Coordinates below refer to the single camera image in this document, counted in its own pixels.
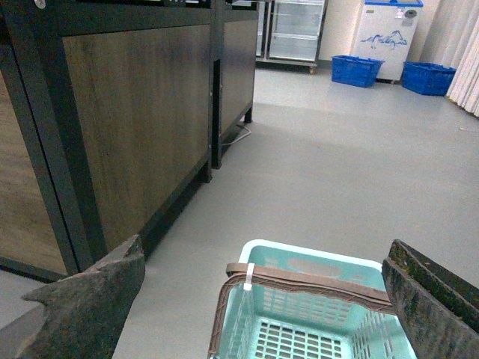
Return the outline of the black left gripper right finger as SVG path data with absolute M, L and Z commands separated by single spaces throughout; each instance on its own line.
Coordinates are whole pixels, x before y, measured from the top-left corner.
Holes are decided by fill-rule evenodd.
M 417 358 L 478 357 L 478 288 L 395 239 L 385 290 Z

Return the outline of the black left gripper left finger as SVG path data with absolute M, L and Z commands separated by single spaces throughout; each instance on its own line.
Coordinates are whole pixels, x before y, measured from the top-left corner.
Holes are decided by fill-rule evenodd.
M 41 304 L 43 322 L 22 358 L 112 358 L 144 277 L 134 235 L 83 272 L 27 293 L 24 300 Z

